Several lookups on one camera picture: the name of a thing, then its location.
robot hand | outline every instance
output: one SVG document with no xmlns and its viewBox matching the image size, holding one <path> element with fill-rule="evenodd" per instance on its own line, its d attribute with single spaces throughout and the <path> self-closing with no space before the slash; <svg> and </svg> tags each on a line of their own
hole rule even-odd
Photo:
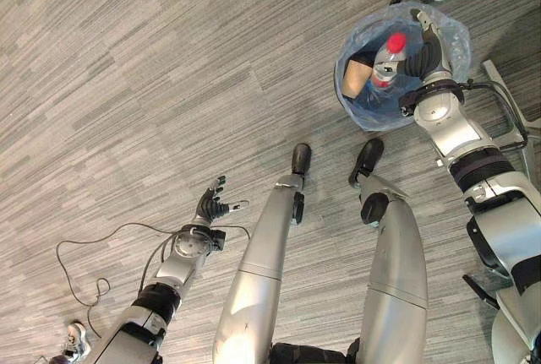
<svg viewBox="0 0 541 364">
<path fill-rule="evenodd" d="M 221 218 L 223 215 L 246 208 L 248 201 L 238 201 L 230 204 L 221 204 L 220 197 L 217 195 L 223 191 L 223 185 L 226 183 L 226 176 L 215 178 L 206 189 L 203 196 L 197 203 L 195 217 L 192 219 L 193 225 L 202 225 L 210 227 L 214 219 Z"/>
<path fill-rule="evenodd" d="M 412 9 L 413 20 L 422 28 L 423 46 L 419 52 L 398 62 L 379 62 L 374 69 L 387 73 L 401 73 L 410 77 L 419 77 L 424 84 L 452 79 L 452 68 L 441 37 L 440 28 L 420 9 Z"/>
</svg>

black joint band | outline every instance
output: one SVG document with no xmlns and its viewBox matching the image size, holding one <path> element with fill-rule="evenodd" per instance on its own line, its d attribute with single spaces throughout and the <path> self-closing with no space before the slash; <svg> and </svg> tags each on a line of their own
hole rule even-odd
<svg viewBox="0 0 541 364">
<path fill-rule="evenodd" d="M 514 170 L 500 150 L 491 147 L 464 155 L 451 166 L 449 172 L 464 193 L 483 180 Z"/>
<path fill-rule="evenodd" d="M 145 307 L 160 315 L 167 324 L 180 305 L 180 295 L 169 285 L 152 284 L 146 286 L 132 303 L 134 307 Z"/>
</svg>

plastic bag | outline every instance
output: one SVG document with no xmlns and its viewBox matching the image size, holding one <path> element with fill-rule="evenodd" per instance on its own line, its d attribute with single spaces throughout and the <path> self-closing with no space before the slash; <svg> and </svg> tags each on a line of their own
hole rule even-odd
<svg viewBox="0 0 541 364">
<path fill-rule="evenodd" d="M 380 11 L 362 18 L 346 38 L 340 56 L 335 63 L 334 84 L 338 100 L 349 116 L 366 131 L 383 131 L 401 128 L 413 122 L 412 117 L 404 117 L 399 109 L 398 100 L 408 91 L 416 90 L 421 81 L 408 76 L 397 76 L 395 88 L 391 96 L 374 98 L 363 95 L 369 90 L 369 81 L 361 94 L 353 101 L 342 96 L 342 83 L 349 57 L 356 52 L 377 52 L 387 38 L 394 32 L 404 32 L 408 36 L 408 55 L 416 52 L 423 44 L 421 26 L 413 20 L 410 10 L 419 8 L 440 27 L 444 44 L 449 54 L 453 69 L 453 79 L 457 82 L 467 80 L 467 72 L 471 62 L 470 39 L 466 26 L 445 16 L 437 9 L 422 3 L 398 3 L 385 7 Z"/>
</svg>

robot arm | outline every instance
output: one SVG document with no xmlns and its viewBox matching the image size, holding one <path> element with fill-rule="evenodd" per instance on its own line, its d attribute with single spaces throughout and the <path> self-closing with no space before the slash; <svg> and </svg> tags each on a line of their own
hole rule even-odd
<svg viewBox="0 0 541 364">
<path fill-rule="evenodd" d="M 167 326 L 179 309 L 206 257 L 222 250 L 226 234 L 210 224 L 248 201 L 221 204 L 216 196 L 225 177 L 210 184 L 199 200 L 192 221 L 172 234 L 171 255 L 161 264 L 137 299 L 125 309 L 115 324 L 85 360 L 89 364 L 161 364 L 159 348 Z"/>
<path fill-rule="evenodd" d="M 422 51 L 404 62 L 375 67 L 423 80 L 422 88 L 404 95 L 399 103 L 403 114 L 413 115 L 429 135 L 464 193 L 473 214 L 467 231 L 479 257 L 491 271 L 513 281 L 512 287 L 497 292 L 501 309 L 492 332 L 495 362 L 508 362 L 502 357 L 520 345 L 505 346 L 497 340 L 522 340 L 528 353 L 541 337 L 541 195 L 467 117 L 462 89 L 451 79 L 437 26 L 423 11 L 415 10 L 413 16 L 423 27 Z"/>
</svg>

red bottle cap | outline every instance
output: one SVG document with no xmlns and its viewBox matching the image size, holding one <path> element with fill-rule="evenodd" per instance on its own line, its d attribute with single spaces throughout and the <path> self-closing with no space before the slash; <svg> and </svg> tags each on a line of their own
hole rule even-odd
<svg viewBox="0 0 541 364">
<path fill-rule="evenodd" d="M 393 33 L 387 40 L 387 50 L 395 54 L 402 51 L 406 45 L 406 35 L 401 32 Z"/>
</svg>

